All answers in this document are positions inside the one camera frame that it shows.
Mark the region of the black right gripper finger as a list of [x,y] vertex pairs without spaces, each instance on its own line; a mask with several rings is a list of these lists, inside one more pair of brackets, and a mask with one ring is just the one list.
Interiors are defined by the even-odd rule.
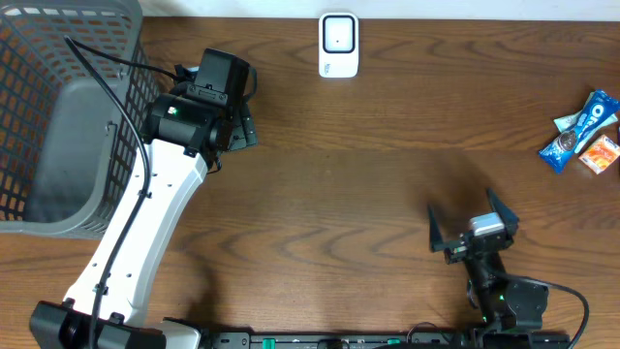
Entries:
[[435,217],[434,211],[431,205],[427,206],[428,220],[429,220],[429,249],[435,253],[438,251],[451,249],[449,242],[445,242],[441,235],[439,224]]
[[499,215],[504,223],[507,233],[514,236],[518,230],[519,218],[517,215],[500,200],[491,188],[486,189],[486,196],[492,210]]

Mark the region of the teal wet wipes pack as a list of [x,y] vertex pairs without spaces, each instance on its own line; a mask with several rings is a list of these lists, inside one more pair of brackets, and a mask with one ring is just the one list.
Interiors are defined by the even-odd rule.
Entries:
[[581,111],[554,120],[561,150],[578,153],[599,129],[618,121],[618,111],[617,100],[602,90],[591,92]]

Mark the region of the blue Oreo cookie pack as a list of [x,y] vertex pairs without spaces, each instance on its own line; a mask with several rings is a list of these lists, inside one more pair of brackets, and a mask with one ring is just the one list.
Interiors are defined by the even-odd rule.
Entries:
[[584,143],[619,111],[619,101],[602,90],[592,92],[581,111],[573,114],[573,120],[560,131],[560,134],[539,156],[557,174],[561,173],[570,159],[577,154],[579,145]]

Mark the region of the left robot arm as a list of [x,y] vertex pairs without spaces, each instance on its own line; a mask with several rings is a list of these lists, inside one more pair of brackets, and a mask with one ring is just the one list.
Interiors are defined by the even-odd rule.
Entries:
[[196,69],[147,105],[131,178],[89,265],[60,303],[40,301],[29,328],[42,348],[198,348],[203,331],[166,318],[146,327],[157,269],[184,208],[225,152],[258,143],[248,103],[256,70],[208,48]]

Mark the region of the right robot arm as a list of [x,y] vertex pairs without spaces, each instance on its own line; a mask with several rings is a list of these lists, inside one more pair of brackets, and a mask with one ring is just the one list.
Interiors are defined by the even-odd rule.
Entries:
[[469,221],[468,231],[446,241],[429,207],[429,248],[442,252],[447,264],[462,263],[469,276],[468,298],[480,310],[482,325],[469,334],[478,348],[531,348],[532,333],[543,326],[548,288],[506,273],[500,252],[514,243],[519,219],[493,192],[491,211]]

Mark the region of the grey plastic mesh basket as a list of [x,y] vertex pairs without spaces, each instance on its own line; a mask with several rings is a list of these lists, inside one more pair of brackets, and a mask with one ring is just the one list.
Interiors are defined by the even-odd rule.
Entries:
[[3,0],[1,229],[100,238],[159,93],[137,0]]

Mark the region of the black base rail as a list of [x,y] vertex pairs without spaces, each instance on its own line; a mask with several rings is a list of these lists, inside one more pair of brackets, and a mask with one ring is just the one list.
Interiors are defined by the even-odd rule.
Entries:
[[166,318],[160,330],[169,348],[205,349],[373,349],[373,348],[551,348],[570,346],[566,334],[488,333],[476,339],[475,330],[445,331],[429,323],[406,333],[255,333],[249,329],[212,332],[187,321]]

